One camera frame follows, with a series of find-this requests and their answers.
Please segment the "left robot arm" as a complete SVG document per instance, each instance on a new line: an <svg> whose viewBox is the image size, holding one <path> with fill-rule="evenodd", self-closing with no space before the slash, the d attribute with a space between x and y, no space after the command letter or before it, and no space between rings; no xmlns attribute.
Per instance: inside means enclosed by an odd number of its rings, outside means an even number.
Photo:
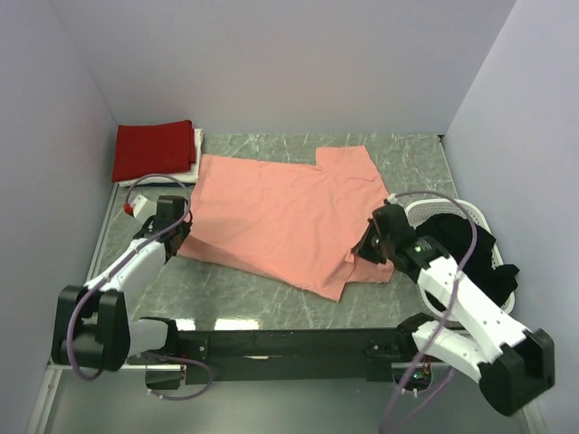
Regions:
<svg viewBox="0 0 579 434"><path fill-rule="evenodd" d="M146 316L131 322L128 309L177 254L192 222L186 198L160 196L155 213L105 271L61 291L52 335L54 363L94 381L105 371L119 370L134 355L150 352L160 363L171 363L180 355L174 319Z"/></svg>

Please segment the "pink t-shirt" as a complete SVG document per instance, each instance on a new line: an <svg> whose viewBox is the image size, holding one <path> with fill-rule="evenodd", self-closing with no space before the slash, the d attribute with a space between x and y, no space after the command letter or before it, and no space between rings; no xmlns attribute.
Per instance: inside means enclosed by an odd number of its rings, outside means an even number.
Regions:
<svg viewBox="0 0 579 434"><path fill-rule="evenodd" d="M178 253L338 301L348 283L393 275L352 251L387 195L364 146L319 147L314 165L207 155Z"/></svg>

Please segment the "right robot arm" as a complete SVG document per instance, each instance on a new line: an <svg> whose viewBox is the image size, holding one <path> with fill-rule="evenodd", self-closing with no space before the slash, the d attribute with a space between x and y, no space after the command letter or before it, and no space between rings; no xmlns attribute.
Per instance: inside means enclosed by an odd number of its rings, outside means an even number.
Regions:
<svg viewBox="0 0 579 434"><path fill-rule="evenodd" d="M353 252L374 264L391 261L445 309L436 319L417 314L402 322L398 353L425 355L469 376L498 413L511 416L555 385L555 344L542 329L531 331L498 307L460 269L449 249L419 236L399 204L374 210Z"/></svg>

